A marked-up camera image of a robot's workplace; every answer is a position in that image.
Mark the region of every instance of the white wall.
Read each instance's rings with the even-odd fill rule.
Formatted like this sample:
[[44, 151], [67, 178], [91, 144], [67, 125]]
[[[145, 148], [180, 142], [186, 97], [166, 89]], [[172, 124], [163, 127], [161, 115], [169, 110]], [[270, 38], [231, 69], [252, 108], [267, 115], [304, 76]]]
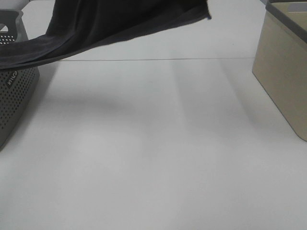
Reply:
[[0, 9], [17, 9], [21, 10], [29, 0], [0, 0]]

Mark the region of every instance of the perforated basket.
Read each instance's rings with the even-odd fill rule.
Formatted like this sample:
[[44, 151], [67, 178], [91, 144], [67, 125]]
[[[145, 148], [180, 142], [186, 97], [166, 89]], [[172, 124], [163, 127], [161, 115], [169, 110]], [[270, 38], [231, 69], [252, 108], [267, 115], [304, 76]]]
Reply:
[[[28, 40], [21, 11], [0, 10], [0, 46]], [[0, 149], [21, 117], [39, 78], [37, 68], [0, 71]]]

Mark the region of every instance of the black fabric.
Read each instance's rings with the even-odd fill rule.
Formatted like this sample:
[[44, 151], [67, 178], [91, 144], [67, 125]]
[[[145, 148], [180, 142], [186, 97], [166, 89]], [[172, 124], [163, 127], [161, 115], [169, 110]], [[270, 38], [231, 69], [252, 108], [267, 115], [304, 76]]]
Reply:
[[45, 35], [0, 45], [0, 69], [43, 65], [204, 18], [211, 18], [207, 0], [56, 0]]

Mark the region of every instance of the beige storage box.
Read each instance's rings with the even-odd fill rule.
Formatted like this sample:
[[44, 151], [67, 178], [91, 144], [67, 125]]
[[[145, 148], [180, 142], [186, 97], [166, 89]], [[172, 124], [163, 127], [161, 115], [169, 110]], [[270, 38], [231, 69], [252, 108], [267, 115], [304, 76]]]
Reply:
[[269, 0], [253, 73], [307, 141], [307, 1]]

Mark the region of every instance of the gray plastic basket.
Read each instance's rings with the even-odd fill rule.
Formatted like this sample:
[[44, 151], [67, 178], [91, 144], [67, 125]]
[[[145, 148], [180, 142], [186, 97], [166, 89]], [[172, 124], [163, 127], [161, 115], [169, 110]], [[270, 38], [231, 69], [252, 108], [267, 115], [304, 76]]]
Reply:
[[[0, 46], [28, 40], [21, 11], [0, 10]], [[0, 149], [25, 110], [39, 78], [37, 68], [0, 71]]]

